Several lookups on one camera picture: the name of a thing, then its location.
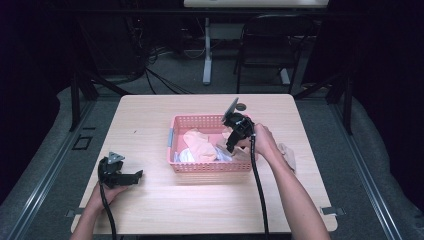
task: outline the person's right hand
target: person's right hand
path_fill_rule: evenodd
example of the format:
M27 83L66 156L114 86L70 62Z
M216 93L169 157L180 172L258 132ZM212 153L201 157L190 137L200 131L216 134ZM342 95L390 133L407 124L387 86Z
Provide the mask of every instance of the person's right hand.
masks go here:
M260 123L255 124L255 134L255 150L257 153L261 154L265 159L268 159L272 153L280 154L277 143L275 142L272 132L268 129L268 127ZM237 146L250 147L250 144L250 138L247 138L240 140L237 143Z

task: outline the table top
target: table top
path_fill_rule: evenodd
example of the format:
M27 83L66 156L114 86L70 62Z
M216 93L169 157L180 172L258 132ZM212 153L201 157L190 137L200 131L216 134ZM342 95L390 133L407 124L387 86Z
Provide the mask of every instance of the table top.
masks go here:
M175 173L166 159L168 134L175 115L223 114L236 97L239 103L247 105L243 114L268 126L277 142L294 150L296 175L317 209L331 206L291 95L130 95L121 99L98 157L100 161L112 151L125 156L122 173L144 171L139 184L132 185L111 204L119 234L263 233L261 204L252 171ZM80 208L86 206L98 180L97 164ZM290 232L274 176L261 156L257 168L270 232ZM337 228L334 216L321 216L328 231ZM72 231L79 217L75 217ZM97 219L94 233L110 234L105 212Z
M329 0L184 0L194 8L326 8Z

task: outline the table leg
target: table leg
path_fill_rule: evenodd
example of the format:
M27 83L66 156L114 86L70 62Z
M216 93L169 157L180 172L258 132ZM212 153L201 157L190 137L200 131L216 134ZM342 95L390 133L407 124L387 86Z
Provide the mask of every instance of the table leg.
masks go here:
M203 69L203 84L211 84L211 72L212 72L212 53L211 53L211 37L210 37L210 24L209 18L205 21L205 67Z

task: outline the black chair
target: black chair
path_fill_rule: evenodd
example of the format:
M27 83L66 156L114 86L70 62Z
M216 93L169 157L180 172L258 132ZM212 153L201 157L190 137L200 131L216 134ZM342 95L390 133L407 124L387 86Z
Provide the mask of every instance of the black chair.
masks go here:
M276 68L278 69L277 75L284 68L293 69L288 90L290 94L303 42L312 30L312 20L304 16L265 14L251 18L243 27L240 49L234 67L234 74L237 73L237 93L240 92L243 66L246 68Z

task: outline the basket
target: basket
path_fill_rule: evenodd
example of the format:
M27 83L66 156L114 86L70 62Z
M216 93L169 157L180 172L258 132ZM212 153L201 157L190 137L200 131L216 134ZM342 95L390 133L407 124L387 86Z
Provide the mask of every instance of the basket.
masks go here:
M223 115L177 115L172 120L168 138L167 160L176 173L181 172L248 172L251 170L250 159L213 162L175 162L174 156L187 148L184 134L193 128L209 136L209 142L216 145L222 140L226 127L222 124Z

